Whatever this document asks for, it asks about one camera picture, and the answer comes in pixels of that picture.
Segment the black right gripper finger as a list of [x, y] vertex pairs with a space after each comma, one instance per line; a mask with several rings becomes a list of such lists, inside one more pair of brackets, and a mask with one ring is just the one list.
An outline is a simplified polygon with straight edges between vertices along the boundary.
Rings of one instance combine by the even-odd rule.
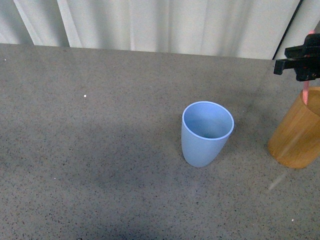
[[302, 57], [278, 59], [275, 61], [273, 73], [282, 75], [284, 70], [294, 69], [299, 82], [313, 81], [320, 77], [320, 58]]
[[320, 55], [320, 34], [308, 34], [302, 45], [287, 47], [284, 54], [289, 59], [318, 57]]

